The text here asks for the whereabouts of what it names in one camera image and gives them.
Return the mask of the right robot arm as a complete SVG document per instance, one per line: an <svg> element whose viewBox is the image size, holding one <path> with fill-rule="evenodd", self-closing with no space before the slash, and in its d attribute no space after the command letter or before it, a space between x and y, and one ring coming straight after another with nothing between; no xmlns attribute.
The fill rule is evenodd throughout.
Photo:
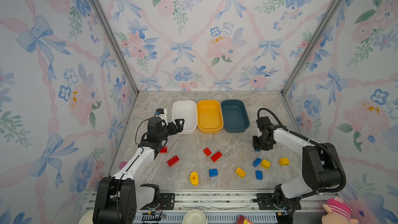
<svg viewBox="0 0 398 224"><path fill-rule="evenodd" d="M273 196L265 200L277 209L297 208L299 201L320 193L336 193L346 186L346 174L336 148L318 143L285 127L274 125L267 116L256 121L258 135L253 137L256 150L270 151L282 144L302 158L301 175L275 186Z"/></svg>

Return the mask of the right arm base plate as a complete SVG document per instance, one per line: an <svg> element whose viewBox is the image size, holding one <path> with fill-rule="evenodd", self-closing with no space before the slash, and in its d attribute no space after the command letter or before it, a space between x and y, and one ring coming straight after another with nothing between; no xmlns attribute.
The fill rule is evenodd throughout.
<svg viewBox="0 0 398 224"><path fill-rule="evenodd" d="M252 200L257 203L260 210L289 211L293 209L294 199L283 200L275 197L273 193L258 193Z"/></svg>

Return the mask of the yellow plastic container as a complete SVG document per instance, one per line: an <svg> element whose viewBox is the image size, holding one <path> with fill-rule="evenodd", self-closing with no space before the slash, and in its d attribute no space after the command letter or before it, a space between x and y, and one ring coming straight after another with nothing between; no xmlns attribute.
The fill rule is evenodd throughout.
<svg viewBox="0 0 398 224"><path fill-rule="evenodd" d="M204 134L215 134L223 128L221 104L216 100L203 100L197 104L198 128Z"/></svg>

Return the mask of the white plastic container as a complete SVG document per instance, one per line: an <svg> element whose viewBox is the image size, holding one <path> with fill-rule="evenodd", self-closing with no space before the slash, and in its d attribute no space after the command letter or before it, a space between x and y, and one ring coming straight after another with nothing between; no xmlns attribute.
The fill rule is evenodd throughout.
<svg viewBox="0 0 398 224"><path fill-rule="evenodd" d="M198 126L197 104L191 100L177 101L172 107L172 120L184 119L180 134L193 134Z"/></svg>

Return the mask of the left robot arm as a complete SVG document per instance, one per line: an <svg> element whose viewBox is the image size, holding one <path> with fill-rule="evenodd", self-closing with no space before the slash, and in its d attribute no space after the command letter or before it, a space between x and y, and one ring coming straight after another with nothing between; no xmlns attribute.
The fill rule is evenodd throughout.
<svg viewBox="0 0 398 224"><path fill-rule="evenodd" d="M183 131L184 119L167 123L155 116L148 119L135 155L115 175L104 177L97 188L92 222L94 224L131 224L143 207L160 202L158 185L138 185L142 174L167 144L168 137Z"/></svg>

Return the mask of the yellow lego brick cube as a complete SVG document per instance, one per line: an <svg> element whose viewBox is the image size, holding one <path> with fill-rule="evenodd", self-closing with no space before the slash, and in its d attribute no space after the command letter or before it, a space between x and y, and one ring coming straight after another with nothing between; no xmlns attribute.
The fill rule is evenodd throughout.
<svg viewBox="0 0 398 224"><path fill-rule="evenodd" d="M262 168L268 170L268 169L270 168L270 166L271 166L271 163L270 163L269 161L267 161L266 159L263 159L263 160L261 161L261 167L262 167Z"/></svg>

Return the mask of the dark teal plastic container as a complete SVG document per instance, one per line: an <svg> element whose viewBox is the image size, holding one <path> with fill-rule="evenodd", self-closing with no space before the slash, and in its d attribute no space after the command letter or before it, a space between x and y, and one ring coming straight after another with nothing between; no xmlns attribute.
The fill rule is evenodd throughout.
<svg viewBox="0 0 398 224"><path fill-rule="evenodd" d="M224 100L221 102L224 128L229 133L243 133L250 127L247 110L241 100Z"/></svg>

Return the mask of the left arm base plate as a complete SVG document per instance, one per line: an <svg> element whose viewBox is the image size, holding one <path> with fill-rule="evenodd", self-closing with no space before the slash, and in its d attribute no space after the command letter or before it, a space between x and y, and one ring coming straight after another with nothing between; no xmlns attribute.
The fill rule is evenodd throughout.
<svg viewBox="0 0 398 224"><path fill-rule="evenodd" d="M158 211L158 210L173 210L175 206L174 193L160 193L160 197L155 204L146 205L141 210L143 211Z"/></svg>

